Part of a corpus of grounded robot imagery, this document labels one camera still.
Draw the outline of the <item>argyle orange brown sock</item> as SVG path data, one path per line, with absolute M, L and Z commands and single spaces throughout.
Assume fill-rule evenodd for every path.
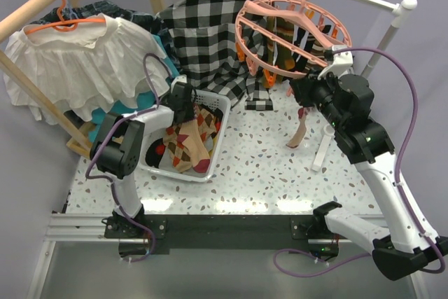
M 214 138 L 217 136 L 221 122 L 218 117 L 210 112 L 205 106 L 195 106 L 195 118 L 199 127 L 199 134 L 206 150 L 209 152 L 211 162 L 211 152 L 214 146 Z M 193 169 L 190 161 L 190 154 L 187 148 L 178 141 L 178 135 L 182 124 L 173 125 L 166 129 L 163 137 L 163 144 L 168 150 L 168 154 L 174 169 L 179 173 L 184 173 Z

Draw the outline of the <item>pink round clip hanger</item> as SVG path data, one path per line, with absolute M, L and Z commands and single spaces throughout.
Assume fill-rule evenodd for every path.
M 319 79 L 345 74 L 354 63 L 351 36 L 331 13 L 311 0 L 246 1 L 235 19 L 237 57 L 249 73 L 262 73 L 270 89 L 281 78 Z

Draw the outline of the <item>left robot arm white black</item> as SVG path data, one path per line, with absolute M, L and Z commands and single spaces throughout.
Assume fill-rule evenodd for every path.
M 100 127 L 85 177 L 110 183 L 115 212 L 123 216 L 120 229 L 128 237 L 138 237 L 145 229 L 145 221 L 139 216 L 144 212 L 143 205 L 134 181 L 144 139 L 154 131 L 192 120 L 196 97 L 192 85 L 178 82 L 149 109 L 127 115 L 108 113 Z

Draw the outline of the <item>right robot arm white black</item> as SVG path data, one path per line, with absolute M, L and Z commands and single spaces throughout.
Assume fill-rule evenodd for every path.
M 338 202 L 313 210 L 314 234 L 341 235 L 368 252 L 391 281 L 424 271 L 447 255 L 447 238 L 426 220 L 398 167 L 394 145 L 370 117 L 374 93 L 354 74 L 319 79 L 309 74 L 290 81 L 296 102 L 316 108 L 335 132 L 337 147 L 372 191 L 387 226 L 382 228 L 347 211 Z

